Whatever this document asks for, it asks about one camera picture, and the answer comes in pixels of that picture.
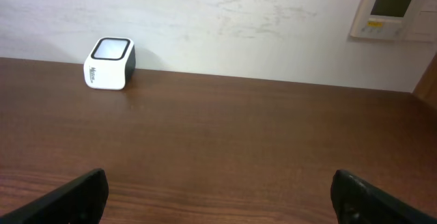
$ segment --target small white device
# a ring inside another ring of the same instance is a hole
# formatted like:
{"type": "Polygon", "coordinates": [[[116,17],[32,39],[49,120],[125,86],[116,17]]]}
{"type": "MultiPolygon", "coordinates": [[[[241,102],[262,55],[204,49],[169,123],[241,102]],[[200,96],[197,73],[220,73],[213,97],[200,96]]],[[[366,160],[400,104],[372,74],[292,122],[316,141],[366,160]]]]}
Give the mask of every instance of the small white device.
{"type": "Polygon", "coordinates": [[[101,38],[83,64],[85,82],[97,89],[123,89],[134,72],[135,62],[132,40],[101,38]]]}
{"type": "Polygon", "coordinates": [[[361,0],[350,35],[400,40],[421,4],[422,0],[361,0]]]}

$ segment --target black plastic part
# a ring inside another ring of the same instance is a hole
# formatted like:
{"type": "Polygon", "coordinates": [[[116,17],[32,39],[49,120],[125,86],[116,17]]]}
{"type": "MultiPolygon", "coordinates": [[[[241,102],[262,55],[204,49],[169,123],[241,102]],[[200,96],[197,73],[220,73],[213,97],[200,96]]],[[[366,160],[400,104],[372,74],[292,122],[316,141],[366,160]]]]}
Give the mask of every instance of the black plastic part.
{"type": "Polygon", "coordinates": [[[91,58],[93,58],[93,59],[101,59],[101,60],[112,60],[112,61],[121,60],[121,59],[123,59],[124,55],[126,54],[126,51],[128,50],[129,45],[130,45],[130,40],[128,40],[128,39],[123,39],[123,38],[111,38],[111,37],[102,38],[102,39],[100,39],[100,40],[98,41],[96,47],[94,47],[94,50],[93,50],[93,52],[92,52],[92,54],[91,54],[91,58]],[[124,50],[123,50],[122,56],[119,57],[119,58],[117,58],[117,59],[111,59],[111,58],[105,58],[105,57],[94,57],[94,55],[96,54],[96,51],[97,51],[98,47],[100,46],[100,44],[102,44],[102,42],[103,42],[104,40],[123,40],[123,41],[126,41],[127,44],[126,44],[126,46],[124,47],[124,50]]]}
{"type": "Polygon", "coordinates": [[[132,50],[129,54],[128,61],[126,61],[126,67],[124,68],[124,78],[125,78],[125,84],[128,84],[128,81],[132,78],[132,75],[134,74],[136,65],[135,60],[135,45],[132,47],[132,50]]]}
{"type": "Polygon", "coordinates": [[[108,199],[103,169],[95,169],[0,217],[1,224],[97,224],[108,199]]]}
{"type": "Polygon", "coordinates": [[[335,173],[330,198],[339,224],[437,224],[437,219],[346,170],[335,173]]]}

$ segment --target printed logo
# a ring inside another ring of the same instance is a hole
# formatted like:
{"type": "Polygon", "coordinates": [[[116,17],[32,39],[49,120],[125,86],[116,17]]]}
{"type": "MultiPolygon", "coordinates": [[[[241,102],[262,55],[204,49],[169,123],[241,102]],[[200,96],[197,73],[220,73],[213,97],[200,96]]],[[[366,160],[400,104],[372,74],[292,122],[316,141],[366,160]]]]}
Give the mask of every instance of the printed logo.
{"type": "Polygon", "coordinates": [[[96,79],[96,68],[95,67],[89,67],[89,79],[91,83],[94,82],[96,79]]]}

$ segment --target lcd screen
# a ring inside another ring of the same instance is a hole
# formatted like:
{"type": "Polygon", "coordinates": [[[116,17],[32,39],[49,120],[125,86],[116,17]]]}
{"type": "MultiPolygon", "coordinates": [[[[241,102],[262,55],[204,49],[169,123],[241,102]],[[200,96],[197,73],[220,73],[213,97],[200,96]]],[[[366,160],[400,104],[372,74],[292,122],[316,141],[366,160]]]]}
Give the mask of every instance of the lcd screen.
{"type": "Polygon", "coordinates": [[[404,17],[412,0],[376,0],[371,15],[404,17]]]}
{"type": "Polygon", "coordinates": [[[124,56],[129,41],[125,39],[105,38],[102,39],[93,53],[94,59],[118,60],[124,56]]]}

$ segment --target wooden desk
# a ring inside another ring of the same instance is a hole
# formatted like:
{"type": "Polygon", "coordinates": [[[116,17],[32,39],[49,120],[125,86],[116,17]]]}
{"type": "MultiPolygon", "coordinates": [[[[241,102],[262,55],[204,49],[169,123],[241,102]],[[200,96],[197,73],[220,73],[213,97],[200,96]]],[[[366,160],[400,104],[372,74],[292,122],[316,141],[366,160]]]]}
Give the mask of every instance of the wooden desk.
{"type": "Polygon", "coordinates": [[[437,115],[410,94],[0,59],[0,214],[102,167],[101,223],[336,223],[349,169],[437,216],[437,115]]]}

